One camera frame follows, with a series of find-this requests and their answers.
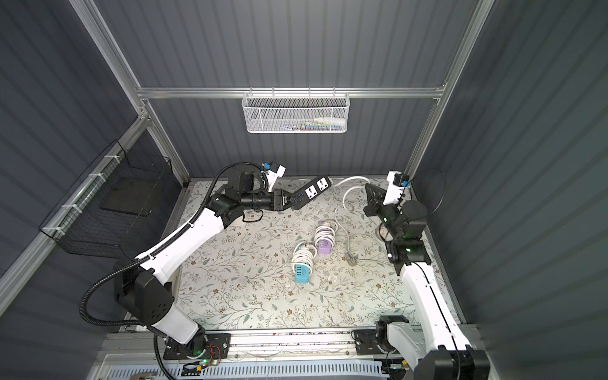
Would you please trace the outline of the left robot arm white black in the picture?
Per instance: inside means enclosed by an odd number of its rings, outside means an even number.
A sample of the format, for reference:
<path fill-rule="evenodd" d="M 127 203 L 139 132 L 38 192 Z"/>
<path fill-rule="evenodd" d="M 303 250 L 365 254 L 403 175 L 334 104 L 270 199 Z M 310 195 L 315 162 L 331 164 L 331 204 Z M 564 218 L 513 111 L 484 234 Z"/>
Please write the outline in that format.
<path fill-rule="evenodd" d="M 117 269 L 112 280 L 116 301 L 137 323 L 179 345 L 200 351 L 206 344 L 204 328 L 174 301 L 167 287 L 170 277 L 201 245 L 223 232 L 247 211 L 282 212 L 295 206 L 291 193 L 276 187 L 286 169 L 275 162 L 231 164 L 221 190 L 213 179 L 196 212 L 135 261 Z"/>

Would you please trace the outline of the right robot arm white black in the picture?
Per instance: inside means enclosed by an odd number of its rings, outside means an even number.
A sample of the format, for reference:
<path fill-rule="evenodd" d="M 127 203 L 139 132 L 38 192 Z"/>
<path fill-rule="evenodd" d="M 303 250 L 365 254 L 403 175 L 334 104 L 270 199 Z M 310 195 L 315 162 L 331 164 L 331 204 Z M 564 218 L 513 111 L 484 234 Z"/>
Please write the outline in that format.
<path fill-rule="evenodd" d="M 376 323 L 376 340 L 385 352 L 396 351 L 407 362 L 406 379 L 487 379 L 491 364 L 486 352 L 474 348 L 451 314 L 435 279 L 432 260 L 421 240 L 428 209 L 418 201 L 402 203 L 402 189 L 364 186 L 364 214 L 378 217 L 388 261 L 407 286 L 420 329 L 403 316 L 385 316 Z"/>

